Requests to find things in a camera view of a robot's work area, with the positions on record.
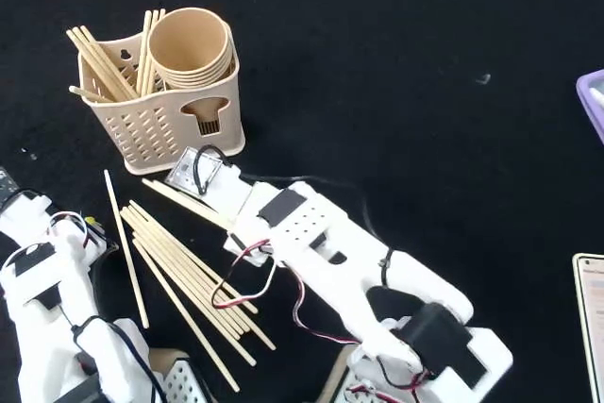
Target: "purple container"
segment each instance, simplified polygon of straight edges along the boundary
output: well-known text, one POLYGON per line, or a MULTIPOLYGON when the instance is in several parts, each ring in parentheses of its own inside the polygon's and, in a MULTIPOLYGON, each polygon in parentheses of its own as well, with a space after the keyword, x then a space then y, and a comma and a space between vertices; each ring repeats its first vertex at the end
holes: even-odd
POLYGON ((581 76, 577 80, 577 93, 579 94, 581 103, 583 103, 583 107, 596 129, 597 135, 600 136, 600 140, 604 143, 604 107, 590 93, 590 89, 592 88, 604 94, 604 70, 581 76))

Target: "white wire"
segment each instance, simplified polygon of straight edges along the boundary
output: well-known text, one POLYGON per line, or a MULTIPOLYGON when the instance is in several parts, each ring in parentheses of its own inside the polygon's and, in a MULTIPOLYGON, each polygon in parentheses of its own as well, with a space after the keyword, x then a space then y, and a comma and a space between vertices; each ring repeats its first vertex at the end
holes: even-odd
POLYGON ((53 221, 60 217, 60 216, 72 216, 75 217, 77 219, 77 221, 82 225, 82 228, 84 229, 84 241, 86 241, 86 238, 88 238, 88 224, 87 222, 84 220, 84 218, 77 212, 75 211, 59 211, 56 212, 55 214, 53 214, 52 216, 50 216, 50 219, 48 220, 48 230, 53 232, 53 221))
POLYGON ((273 276, 275 275, 276 269, 277 269, 277 262, 273 260, 273 267, 271 268, 271 272, 269 273, 268 278, 266 278, 266 283, 264 284, 264 287, 256 294, 247 294, 247 295, 242 295, 240 297, 236 297, 233 299, 229 299, 228 301, 224 301, 219 304, 216 304, 216 307, 219 309, 227 309, 228 307, 232 307, 233 305, 241 304, 242 302, 248 301, 250 299, 256 299, 258 297, 264 296, 264 294, 271 287, 271 283, 273 282, 273 276))
POLYGON ((311 329, 310 327, 306 326, 302 322, 298 311, 300 310, 300 307, 302 307, 302 304, 304 303, 304 298, 306 297, 306 285, 304 284, 304 280, 302 279, 302 277, 298 273, 296 273, 296 271, 294 269, 292 269, 292 268, 289 268, 289 269, 292 271, 292 273, 294 274, 295 278, 298 281, 298 298, 295 301, 294 309, 292 310, 292 318, 294 319, 294 323, 298 327, 302 327, 303 329, 307 330, 312 335, 314 335, 316 337, 320 337, 322 339, 331 340, 332 342, 335 342, 336 344, 358 344, 359 342, 354 341, 354 340, 347 340, 344 338, 327 335, 322 332, 317 332, 316 330, 311 329))

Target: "stack of paper cups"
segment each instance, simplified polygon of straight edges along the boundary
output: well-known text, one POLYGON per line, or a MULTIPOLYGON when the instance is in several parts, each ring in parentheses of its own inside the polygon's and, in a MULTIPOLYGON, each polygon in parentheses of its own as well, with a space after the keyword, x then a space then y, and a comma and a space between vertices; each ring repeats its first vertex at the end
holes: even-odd
POLYGON ((158 74, 175 89, 198 89, 222 79, 233 59, 226 24, 201 8, 166 14, 149 34, 148 52, 158 74))

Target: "perforated plate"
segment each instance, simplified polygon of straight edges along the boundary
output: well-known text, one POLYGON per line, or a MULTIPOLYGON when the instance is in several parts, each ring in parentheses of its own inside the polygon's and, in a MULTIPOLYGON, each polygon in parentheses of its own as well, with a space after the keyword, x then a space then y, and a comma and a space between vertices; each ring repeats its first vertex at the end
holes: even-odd
MULTIPOLYGON (((201 200, 193 179, 193 162, 196 155, 197 150, 188 146, 164 181, 169 186, 201 200)), ((206 181, 210 183, 221 165, 222 162, 218 158, 204 153, 197 167, 201 184, 203 185, 206 181)))
POLYGON ((169 403, 210 403, 187 361, 176 361, 163 381, 169 403))
POLYGON ((331 401, 333 403, 384 403, 384 400, 375 395, 363 392, 353 394, 346 390, 349 387, 354 387, 358 384, 361 384, 361 382, 357 380, 354 373, 348 370, 346 378, 342 381, 342 386, 331 401))
POLYGON ((18 189, 19 186, 17 186, 14 179, 10 177, 4 167, 0 167, 0 205, 18 189))

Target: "beige plastic caddy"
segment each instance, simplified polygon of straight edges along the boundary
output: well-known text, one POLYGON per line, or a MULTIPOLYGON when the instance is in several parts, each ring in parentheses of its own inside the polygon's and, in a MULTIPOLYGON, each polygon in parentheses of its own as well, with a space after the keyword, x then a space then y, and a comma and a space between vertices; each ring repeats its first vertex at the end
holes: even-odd
MULTIPOLYGON (((82 96, 124 156, 128 172, 145 175, 170 169, 187 146, 199 148, 212 143, 229 156, 243 149, 245 136, 238 84, 240 64, 227 24, 225 30, 226 49, 232 49, 232 52, 223 78, 216 82, 202 88, 164 90, 164 81, 157 79, 157 92, 120 103, 95 103, 82 96)), ((135 68, 139 63, 142 38, 140 33, 112 42, 99 42, 130 85, 136 82, 135 68)), ((107 87, 97 80, 81 54, 77 56, 77 63, 80 87, 108 96, 107 87)))

